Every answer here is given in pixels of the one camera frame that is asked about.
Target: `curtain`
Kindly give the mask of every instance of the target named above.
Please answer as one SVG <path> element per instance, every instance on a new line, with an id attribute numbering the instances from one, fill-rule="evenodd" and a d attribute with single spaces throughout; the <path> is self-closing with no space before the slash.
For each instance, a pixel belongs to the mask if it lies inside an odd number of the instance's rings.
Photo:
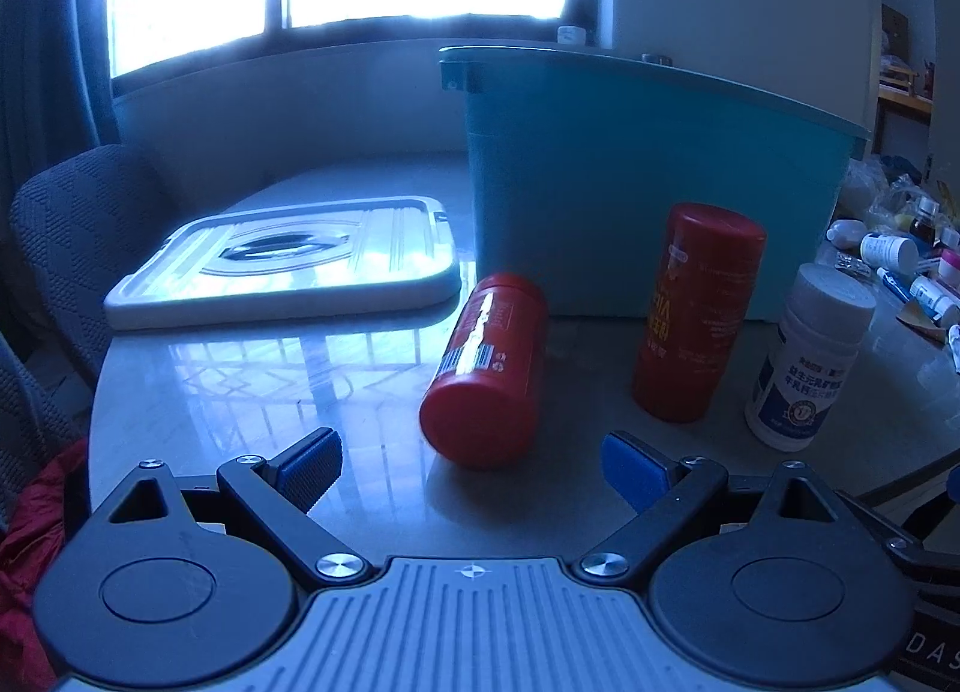
<path id="1" fill-rule="evenodd" d="M 0 331 L 21 356 L 27 332 L 50 325 L 11 241 L 13 195 L 37 172 L 109 142 L 119 139 L 107 0 L 0 0 Z"/>

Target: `white pill bottle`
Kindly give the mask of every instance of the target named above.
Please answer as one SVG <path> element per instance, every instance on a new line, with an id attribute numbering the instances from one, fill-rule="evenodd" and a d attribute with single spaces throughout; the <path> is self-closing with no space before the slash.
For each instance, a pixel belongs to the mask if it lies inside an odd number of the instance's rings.
<path id="1" fill-rule="evenodd" d="M 870 289 L 842 272 L 800 267 L 744 411 L 754 435 L 780 451 L 810 444 L 840 395 L 876 306 Z"/>

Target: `red fabric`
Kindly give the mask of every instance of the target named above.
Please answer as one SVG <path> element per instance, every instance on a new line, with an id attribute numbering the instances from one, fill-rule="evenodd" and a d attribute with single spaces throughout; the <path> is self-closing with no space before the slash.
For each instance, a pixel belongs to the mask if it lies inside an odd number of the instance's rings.
<path id="1" fill-rule="evenodd" d="M 0 543 L 0 678 L 43 692 L 56 675 L 30 614 L 40 577 L 64 546 L 64 484 L 86 462 L 86 439 L 49 463 L 20 494 Z"/>

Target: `metal screw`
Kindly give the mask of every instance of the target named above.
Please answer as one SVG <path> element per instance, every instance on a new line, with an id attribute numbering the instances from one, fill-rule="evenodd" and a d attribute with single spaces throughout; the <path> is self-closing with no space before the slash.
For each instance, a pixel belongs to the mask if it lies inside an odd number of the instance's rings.
<path id="1" fill-rule="evenodd" d="M 630 565 L 623 556 L 610 551 L 588 553 L 580 560 L 580 569 L 587 575 L 597 576 L 599 579 L 622 576 L 629 568 Z"/>
<path id="2" fill-rule="evenodd" d="M 328 553 L 317 561 L 317 572 L 328 579 L 348 579 L 363 569 L 364 561 L 355 553 Z"/>

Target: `chair backrest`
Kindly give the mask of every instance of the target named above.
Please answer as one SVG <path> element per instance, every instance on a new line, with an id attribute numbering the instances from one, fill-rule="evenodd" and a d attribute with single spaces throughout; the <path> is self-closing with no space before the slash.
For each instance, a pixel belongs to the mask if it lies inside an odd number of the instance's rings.
<path id="1" fill-rule="evenodd" d="M 177 221 L 157 171 L 125 145 L 59 163 L 13 197 L 13 236 L 64 351 L 90 387 L 112 338 L 104 297 L 149 259 Z"/>
<path id="2" fill-rule="evenodd" d="M 24 486 L 83 433 L 42 390 L 0 337 L 0 529 Z"/>

